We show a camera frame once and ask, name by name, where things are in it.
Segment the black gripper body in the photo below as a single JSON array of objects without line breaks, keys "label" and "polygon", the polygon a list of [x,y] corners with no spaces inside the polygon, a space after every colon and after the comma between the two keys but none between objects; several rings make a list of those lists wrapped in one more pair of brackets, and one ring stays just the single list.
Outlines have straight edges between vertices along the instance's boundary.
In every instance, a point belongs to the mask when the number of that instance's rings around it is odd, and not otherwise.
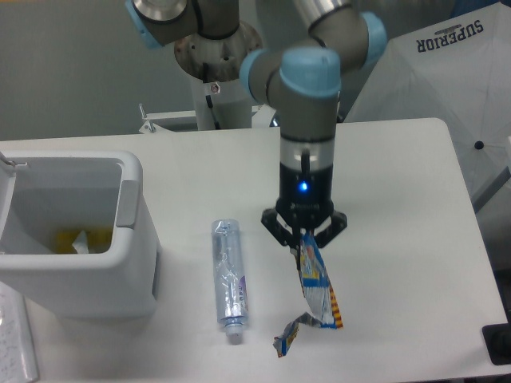
[{"label": "black gripper body", "polygon": [[279,198],[275,209],[293,232],[314,230],[332,215],[333,170],[331,165],[302,173],[279,165]]}]

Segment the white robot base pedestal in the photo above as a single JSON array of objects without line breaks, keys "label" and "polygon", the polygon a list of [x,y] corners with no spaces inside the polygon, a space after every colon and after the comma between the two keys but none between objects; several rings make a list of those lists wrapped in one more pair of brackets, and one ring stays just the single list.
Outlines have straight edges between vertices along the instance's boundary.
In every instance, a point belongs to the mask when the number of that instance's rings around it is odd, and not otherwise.
[{"label": "white robot base pedestal", "polygon": [[261,46],[261,37],[246,22],[225,39],[192,34],[174,43],[176,62],[190,81],[200,131],[252,126],[252,97],[239,73],[244,58]]}]

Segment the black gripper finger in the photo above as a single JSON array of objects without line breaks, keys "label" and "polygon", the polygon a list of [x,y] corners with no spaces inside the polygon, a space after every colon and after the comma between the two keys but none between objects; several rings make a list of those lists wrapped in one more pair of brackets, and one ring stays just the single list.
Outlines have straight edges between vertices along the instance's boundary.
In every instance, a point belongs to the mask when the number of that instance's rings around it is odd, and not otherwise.
[{"label": "black gripper finger", "polygon": [[283,247],[288,247],[290,252],[297,256],[299,253],[299,232],[292,229],[289,231],[278,220],[279,213],[273,208],[265,209],[262,213],[261,223],[274,237],[274,239]]},{"label": "black gripper finger", "polygon": [[334,211],[330,215],[330,223],[320,232],[312,231],[311,236],[318,248],[324,248],[346,228],[347,216],[342,212]]}]

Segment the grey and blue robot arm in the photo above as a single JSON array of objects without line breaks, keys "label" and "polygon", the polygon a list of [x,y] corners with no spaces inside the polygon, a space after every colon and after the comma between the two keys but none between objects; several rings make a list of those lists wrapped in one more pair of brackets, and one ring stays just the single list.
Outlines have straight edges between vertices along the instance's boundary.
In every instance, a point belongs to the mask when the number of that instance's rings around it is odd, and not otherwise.
[{"label": "grey and blue robot arm", "polygon": [[277,112],[279,197],[262,224],[292,254],[310,235],[326,246],[347,227],[331,199],[341,76],[376,62],[387,37],[382,21],[348,1],[297,1],[307,38],[277,52],[240,20],[236,1],[128,1],[148,47],[173,45],[188,75],[198,127],[241,128],[251,102]]}]

